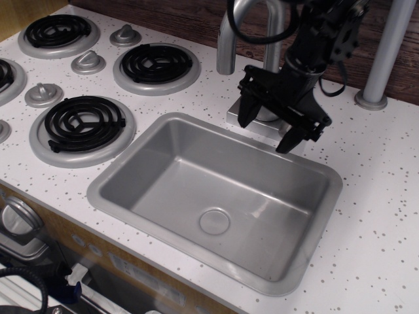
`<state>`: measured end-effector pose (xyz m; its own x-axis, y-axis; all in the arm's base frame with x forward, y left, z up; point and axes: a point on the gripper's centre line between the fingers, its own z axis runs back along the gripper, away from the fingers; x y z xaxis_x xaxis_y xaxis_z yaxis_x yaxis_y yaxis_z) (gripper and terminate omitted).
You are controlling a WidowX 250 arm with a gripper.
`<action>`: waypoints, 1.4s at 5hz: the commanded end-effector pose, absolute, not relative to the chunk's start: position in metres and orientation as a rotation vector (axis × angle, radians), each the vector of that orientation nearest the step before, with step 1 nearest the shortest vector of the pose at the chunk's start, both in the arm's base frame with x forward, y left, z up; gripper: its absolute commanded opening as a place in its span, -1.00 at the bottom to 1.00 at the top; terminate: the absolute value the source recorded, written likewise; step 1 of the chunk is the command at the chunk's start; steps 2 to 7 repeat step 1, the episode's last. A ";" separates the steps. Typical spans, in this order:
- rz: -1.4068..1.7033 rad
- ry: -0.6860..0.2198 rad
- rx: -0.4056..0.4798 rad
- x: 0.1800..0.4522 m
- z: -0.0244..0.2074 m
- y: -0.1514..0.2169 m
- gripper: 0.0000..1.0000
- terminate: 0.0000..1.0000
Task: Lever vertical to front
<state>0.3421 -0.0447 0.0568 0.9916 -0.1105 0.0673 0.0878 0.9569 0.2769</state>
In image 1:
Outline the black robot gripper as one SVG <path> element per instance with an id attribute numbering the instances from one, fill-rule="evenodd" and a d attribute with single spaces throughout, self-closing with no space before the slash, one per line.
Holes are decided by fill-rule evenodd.
<path id="1" fill-rule="evenodd" d="M 239 83 L 239 125 L 246 128 L 265 108 L 291 126 L 276 152 L 287 154 L 303 139 L 317 141 L 331 125 L 331 118 L 314 98 L 314 86 L 324 70 L 305 72 L 289 54 L 277 73 L 245 66 L 245 77 Z"/>

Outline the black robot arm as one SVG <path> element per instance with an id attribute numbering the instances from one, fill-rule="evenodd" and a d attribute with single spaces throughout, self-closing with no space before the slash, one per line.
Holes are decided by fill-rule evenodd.
<path id="1" fill-rule="evenodd" d="M 301 141 L 317 141 L 330 117 L 314 97 L 314 86 L 329 65 L 336 64 L 342 79 L 347 79 L 343 61 L 358 47 L 358 30 L 369 9 L 368 1 L 298 1 L 290 2 L 291 21 L 280 35 L 256 39 L 250 43 L 275 43 L 297 36 L 285 52 L 282 68 L 273 73 L 248 65 L 240 81 L 241 93 L 238 122 L 243 128 L 266 108 L 290 125 L 277 152 L 286 154 Z"/>

